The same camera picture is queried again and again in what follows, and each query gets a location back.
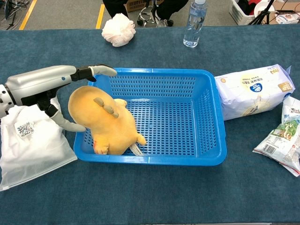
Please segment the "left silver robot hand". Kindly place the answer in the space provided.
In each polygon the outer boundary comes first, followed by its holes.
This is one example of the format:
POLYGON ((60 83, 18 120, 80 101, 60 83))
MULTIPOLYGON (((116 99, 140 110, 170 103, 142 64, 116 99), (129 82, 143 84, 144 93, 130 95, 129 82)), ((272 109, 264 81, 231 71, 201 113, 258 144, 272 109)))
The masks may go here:
POLYGON ((4 85, 9 88, 14 97, 15 106, 37 105, 64 130, 84 132, 86 128, 65 119, 62 113, 51 104, 51 99, 56 97, 61 87, 83 79, 96 82, 94 75, 99 74, 116 76, 117 71, 104 64, 86 67, 58 65, 10 76, 4 85))

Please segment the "white frosted zip bag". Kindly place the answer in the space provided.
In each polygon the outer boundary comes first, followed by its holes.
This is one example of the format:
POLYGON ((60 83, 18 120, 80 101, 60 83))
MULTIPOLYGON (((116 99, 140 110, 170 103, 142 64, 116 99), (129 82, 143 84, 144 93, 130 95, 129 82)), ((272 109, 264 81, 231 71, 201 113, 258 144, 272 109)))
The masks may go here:
POLYGON ((0 192, 77 160, 64 130, 37 105, 8 113, 0 123, 0 192))

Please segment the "yellow plush toy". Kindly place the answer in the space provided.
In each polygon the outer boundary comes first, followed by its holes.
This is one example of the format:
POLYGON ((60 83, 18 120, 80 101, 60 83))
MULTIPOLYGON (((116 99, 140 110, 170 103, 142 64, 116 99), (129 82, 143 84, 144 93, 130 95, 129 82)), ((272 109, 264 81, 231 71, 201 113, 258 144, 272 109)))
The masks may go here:
POLYGON ((68 112, 74 122, 90 130, 96 154, 122 155, 132 144, 147 143, 137 131, 127 101, 113 98, 98 87, 82 86, 74 90, 69 97, 68 112))

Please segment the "white tissue pack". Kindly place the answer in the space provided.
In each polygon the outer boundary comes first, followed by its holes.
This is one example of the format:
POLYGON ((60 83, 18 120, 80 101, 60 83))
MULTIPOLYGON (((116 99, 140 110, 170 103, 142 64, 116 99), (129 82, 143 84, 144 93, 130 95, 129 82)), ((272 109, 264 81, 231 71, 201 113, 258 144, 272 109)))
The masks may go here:
POLYGON ((215 77, 224 120, 270 111, 295 90, 291 67, 279 64, 215 77))

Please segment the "white printed snack bag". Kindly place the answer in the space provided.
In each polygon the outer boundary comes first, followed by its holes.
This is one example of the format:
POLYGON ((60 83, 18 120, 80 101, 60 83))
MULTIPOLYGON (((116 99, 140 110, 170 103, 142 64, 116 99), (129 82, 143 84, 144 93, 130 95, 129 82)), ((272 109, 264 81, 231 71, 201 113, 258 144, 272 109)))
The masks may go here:
POLYGON ((300 176, 300 100, 283 101, 281 123, 254 149, 279 162, 295 177, 300 176))

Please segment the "blue perforated plastic basket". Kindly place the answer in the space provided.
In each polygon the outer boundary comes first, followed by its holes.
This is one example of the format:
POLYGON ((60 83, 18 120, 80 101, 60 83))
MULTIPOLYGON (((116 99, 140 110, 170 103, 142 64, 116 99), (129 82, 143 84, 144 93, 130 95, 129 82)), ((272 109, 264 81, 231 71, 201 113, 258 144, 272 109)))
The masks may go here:
POLYGON ((89 130, 77 133, 74 152, 83 161, 149 165, 214 166, 227 155, 226 133, 214 76, 202 69, 118 68, 89 86, 127 101, 147 143, 142 156, 97 155, 89 130))

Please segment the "white plastic laundry basket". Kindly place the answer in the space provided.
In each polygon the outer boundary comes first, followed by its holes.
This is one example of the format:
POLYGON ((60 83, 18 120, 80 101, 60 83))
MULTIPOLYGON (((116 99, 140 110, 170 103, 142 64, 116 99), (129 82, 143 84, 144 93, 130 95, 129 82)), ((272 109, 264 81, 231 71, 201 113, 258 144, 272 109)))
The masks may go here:
POLYGON ((270 2, 273 4, 275 0, 260 0, 253 9, 253 15, 247 15, 238 5, 239 0, 229 0, 229 14, 238 25, 248 25, 254 20, 270 2))

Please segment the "pale pink bath pouf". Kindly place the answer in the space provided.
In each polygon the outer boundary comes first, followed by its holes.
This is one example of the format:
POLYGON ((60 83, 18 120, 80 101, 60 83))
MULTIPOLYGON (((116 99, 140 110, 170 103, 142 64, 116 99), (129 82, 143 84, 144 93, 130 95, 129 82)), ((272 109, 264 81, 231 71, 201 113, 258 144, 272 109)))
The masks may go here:
POLYGON ((102 29, 102 37, 113 47, 121 47, 129 43, 136 34, 135 24, 122 13, 116 14, 106 21, 102 29))

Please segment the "brown cardboard box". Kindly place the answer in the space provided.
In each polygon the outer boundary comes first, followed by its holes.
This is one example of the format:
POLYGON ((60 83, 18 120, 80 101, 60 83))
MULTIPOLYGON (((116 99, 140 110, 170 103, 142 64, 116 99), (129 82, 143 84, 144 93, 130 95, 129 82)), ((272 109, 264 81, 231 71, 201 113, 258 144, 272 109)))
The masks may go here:
POLYGON ((127 12, 134 12, 134 11, 141 11, 142 9, 151 8, 153 3, 156 5, 161 4, 164 0, 150 0, 149 4, 147 5, 148 0, 128 0, 125 4, 125 8, 127 12))

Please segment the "chrome office chair base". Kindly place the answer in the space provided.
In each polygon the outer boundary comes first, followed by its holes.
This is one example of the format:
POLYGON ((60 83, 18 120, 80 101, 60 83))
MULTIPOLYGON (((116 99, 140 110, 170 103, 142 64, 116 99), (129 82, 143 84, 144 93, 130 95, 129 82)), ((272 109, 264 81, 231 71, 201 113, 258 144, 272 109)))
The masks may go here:
POLYGON ((157 9, 159 6, 154 5, 151 7, 151 10, 149 12, 146 12, 147 7, 141 10, 139 13, 138 19, 137 19, 137 24, 139 26, 146 26, 147 23, 152 23, 155 24, 157 27, 159 25, 159 19, 155 15, 157 9))

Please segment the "person in black clothes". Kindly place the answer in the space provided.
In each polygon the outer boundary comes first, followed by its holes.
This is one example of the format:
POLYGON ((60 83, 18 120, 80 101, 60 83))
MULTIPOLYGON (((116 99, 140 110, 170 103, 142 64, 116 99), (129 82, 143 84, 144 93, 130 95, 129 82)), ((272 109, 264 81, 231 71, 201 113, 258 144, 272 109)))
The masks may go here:
MULTIPOLYGON (((128 0, 103 0, 103 4, 111 18, 116 14, 123 14, 128 17, 125 7, 127 2, 128 0)), ((171 15, 175 12, 179 12, 187 3, 188 0, 164 0, 158 7, 154 7, 151 10, 150 17, 158 27, 166 27, 168 26, 167 21, 171 15)))

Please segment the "teal table cloth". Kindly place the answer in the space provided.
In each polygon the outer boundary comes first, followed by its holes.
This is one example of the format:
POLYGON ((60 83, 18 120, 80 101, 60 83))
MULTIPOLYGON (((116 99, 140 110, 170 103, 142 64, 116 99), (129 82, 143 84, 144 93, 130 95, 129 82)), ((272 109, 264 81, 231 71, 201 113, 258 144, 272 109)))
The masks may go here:
MULTIPOLYGON (((138 28, 113 47, 100 30, 0 30, 0 83, 52 65, 200 68, 219 76, 274 64, 291 68, 300 100, 300 25, 138 28)), ((0 192, 0 225, 300 222, 300 177, 254 153, 282 107, 225 122, 227 157, 213 167, 74 161, 0 192)))

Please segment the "clear plastic water bottle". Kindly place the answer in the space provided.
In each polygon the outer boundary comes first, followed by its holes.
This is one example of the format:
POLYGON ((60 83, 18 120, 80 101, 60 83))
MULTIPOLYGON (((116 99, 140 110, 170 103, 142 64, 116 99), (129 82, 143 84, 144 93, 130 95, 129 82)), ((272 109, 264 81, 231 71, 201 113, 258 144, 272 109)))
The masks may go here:
POLYGON ((185 46, 194 48, 198 45, 207 9, 208 4, 206 0, 193 0, 191 3, 183 38, 185 46))

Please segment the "black tripod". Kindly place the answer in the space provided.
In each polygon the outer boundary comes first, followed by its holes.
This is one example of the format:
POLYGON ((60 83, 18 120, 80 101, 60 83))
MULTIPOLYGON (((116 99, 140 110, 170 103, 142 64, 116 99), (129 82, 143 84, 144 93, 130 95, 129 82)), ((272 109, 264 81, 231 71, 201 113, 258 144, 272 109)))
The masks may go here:
POLYGON ((254 9, 254 13, 256 15, 256 13, 259 13, 260 14, 257 14, 257 16, 249 23, 249 25, 259 25, 259 24, 262 24, 262 21, 265 17, 267 17, 267 22, 266 24, 269 24, 270 22, 270 12, 274 12, 275 11, 275 8, 273 7, 273 2, 275 0, 261 0, 256 6, 255 6, 255 9, 254 9))

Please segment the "white printed package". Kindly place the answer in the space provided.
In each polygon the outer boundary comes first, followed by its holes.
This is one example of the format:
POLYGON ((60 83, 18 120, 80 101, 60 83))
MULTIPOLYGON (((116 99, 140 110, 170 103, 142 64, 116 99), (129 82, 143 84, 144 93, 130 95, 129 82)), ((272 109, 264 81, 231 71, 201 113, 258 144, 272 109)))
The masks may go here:
POLYGON ((295 24, 300 22, 300 12, 275 12, 276 23, 278 24, 295 24))

